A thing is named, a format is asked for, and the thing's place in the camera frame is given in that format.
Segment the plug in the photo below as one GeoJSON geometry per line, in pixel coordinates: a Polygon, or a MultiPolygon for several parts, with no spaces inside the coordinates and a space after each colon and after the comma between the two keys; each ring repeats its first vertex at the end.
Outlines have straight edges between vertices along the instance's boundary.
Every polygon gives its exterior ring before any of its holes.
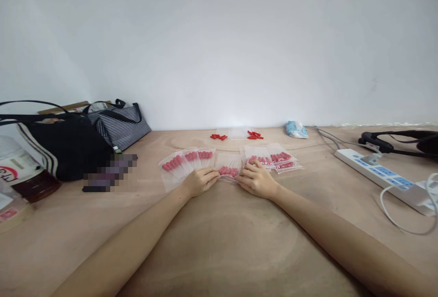
{"type": "Polygon", "coordinates": [[[361,160],[366,162],[368,165],[374,166],[379,164],[379,158],[382,158],[381,153],[373,153],[371,156],[363,157],[361,160]]]}

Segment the black strap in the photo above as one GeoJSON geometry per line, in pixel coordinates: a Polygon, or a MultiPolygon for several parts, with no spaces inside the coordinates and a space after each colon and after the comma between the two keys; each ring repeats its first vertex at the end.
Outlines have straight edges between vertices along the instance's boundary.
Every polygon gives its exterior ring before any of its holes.
{"type": "Polygon", "coordinates": [[[64,110],[65,113],[69,113],[67,110],[65,110],[62,106],[54,104],[54,103],[50,103],[50,102],[44,102],[44,101],[35,101],[35,100],[23,100],[23,101],[7,101],[7,102],[1,102],[0,106],[8,104],[8,103],[15,103],[15,102],[34,102],[34,103],[43,103],[43,104],[48,104],[48,105],[53,105],[57,108],[60,108],[62,110],[64,110]]]}
{"type": "Polygon", "coordinates": [[[87,105],[87,107],[84,110],[82,110],[82,113],[88,115],[88,111],[90,110],[90,107],[95,103],[106,103],[106,104],[112,105],[113,107],[116,107],[118,109],[123,109],[123,107],[126,105],[126,102],[122,101],[121,99],[116,99],[115,104],[105,102],[105,101],[96,101],[96,102],[93,102],[92,104],[87,105]]]}
{"type": "Polygon", "coordinates": [[[133,124],[139,124],[143,120],[143,118],[141,116],[140,107],[138,106],[138,103],[133,103],[132,105],[135,106],[135,108],[137,109],[137,113],[138,113],[138,117],[139,117],[138,121],[126,118],[125,116],[122,116],[121,114],[118,114],[117,112],[114,112],[111,110],[104,110],[100,113],[100,115],[105,115],[107,117],[111,117],[111,118],[118,119],[118,120],[125,121],[125,122],[130,122],[133,124]]]}
{"type": "MultiPolygon", "coordinates": [[[[425,142],[434,138],[438,138],[438,132],[432,131],[432,130],[402,130],[402,131],[386,131],[386,132],[379,132],[379,133],[372,133],[371,136],[377,140],[380,140],[377,138],[379,135],[389,135],[394,140],[400,143],[420,143],[425,142]],[[400,135],[400,136],[407,136],[415,138],[416,140],[413,141],[399,141],[392,135],[400,135]]],[[[420,153],[420,152],[410,152],[410,151],[401,151],[401,150],[392,150],[391,153],[397,153],[397,154],[403,154],[406,156],[417,156],[421,158],[438,158],[437,154],[432,153],[420,153]]]]}
{"type": "Polygon", "coordinates": [[[35,101],[35,100],[23,100],[23,101],[9,101],[9,102],[1,102],[0,106],[8,104],[8,103],[15,103],[15,102],[34,102],[34,103],[42,103],[42,104],[49,104],[49,105],[53,105],[57,108],[60,108],[62,110],[64,110],[63,113],[60,114],[46,114],[46,115],[0,115],[0,126],[5,126],[5,125],[10,125],[10,124],[18,124],[18,123],[33,123],[36,121],[41,121],[47,118],[59,118],[59,119],[63,119],[63,118],[67,118],[67,117],[71,117],[73,115],[77,115],[77,114],[73,114],[71,112],[68,112],[67,110],[65,110],[62,106],[59,106],[57,104],[54,103],[50,103],[50,102],[43,102],[43,101],[35,101]]]}

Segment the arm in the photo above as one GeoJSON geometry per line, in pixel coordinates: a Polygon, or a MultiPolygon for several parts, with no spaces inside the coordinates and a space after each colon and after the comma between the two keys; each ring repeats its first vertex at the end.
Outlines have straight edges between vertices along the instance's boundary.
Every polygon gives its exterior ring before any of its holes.
{"type": "Polygon", "coordinates": [[[192,197],[219,178],[214,168],[195,169],[182,185],[138,215],[101,245],[52,297],[115,296],[154,248],[164,230],[192,197]]]}
{"type": "Polygon", "coordinates": [[[438,296],[415,267],[350,222],[285,189],[256,160],[236,179],[251,194],[275,202],[330,256],[377,296],[438,296]]]}

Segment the table surface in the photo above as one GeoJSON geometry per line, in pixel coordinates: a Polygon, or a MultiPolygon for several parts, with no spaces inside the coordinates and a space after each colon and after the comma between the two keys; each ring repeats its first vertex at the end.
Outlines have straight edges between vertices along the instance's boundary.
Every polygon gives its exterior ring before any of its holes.
{"type": "MultiPolygon", "coordinates": [[[[437,127],[326,128],[357,142],[363,131],[437,127]]],[[[277,175],[283,186],[330,209],[391,248],[426,275],[438,279],[438,232],[416,236],[398,230],[379,203],[381,187],[334,157],[334,145],[309,129],[306,140],[284,128],[258,131],[264,140],[219,141],[214,130],[153,131],[126,150],[138,155],[137,167],[112,193],[83,193],[83,182],[69,182],[34,204],[35,214],[0,234],[0,295],[49,296],[74,269],[112,234],[163,197],[157,163],[178,149],[211,146],[239,152],[244,144],[279,142],[304,169],[277,175]]],[[[401,149],[390,137],[388,141],[401,149]]],[[[370,154],[361,147],[352,147],[370,154]]],[[[411,181],[425,180],[437,163],[385,155],[381,164],[411,181]]],[[[423,231],[433,218],[388,194],[393,218],[423,231]]],[[[216,183],[190,200],[170,223],[154,250],[119,296],[367,296],[303,230],[270,201],[236,185],[216,183]]]]}

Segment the tote bag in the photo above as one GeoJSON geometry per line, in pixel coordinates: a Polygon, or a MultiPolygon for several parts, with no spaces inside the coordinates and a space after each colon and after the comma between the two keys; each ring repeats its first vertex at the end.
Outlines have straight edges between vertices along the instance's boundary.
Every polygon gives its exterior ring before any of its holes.
{"type": "Polygon", "coordinates": [[[117,99],[115,104],[109,105],[109,108],[91,114],[88,114],[91,104],[83,110],[109,145],[123,151],[151,131],[138,103],[125,107],[126,102],[117,99]]]}
{"type": "Polygon", "coordinates": [[[2,102],[0,106],[14,102],[43,103],[64,111],[57,115],[0,115],[0,126],[18,124],[24,139],[41,154],[42,165],[60,181],[74,181],[83,179],[86,173],[96,173],[114,153],[88,116],[35,100],[2,102]],[[47,118],[58,120],[52,124],[40,122],[47,118]]]}

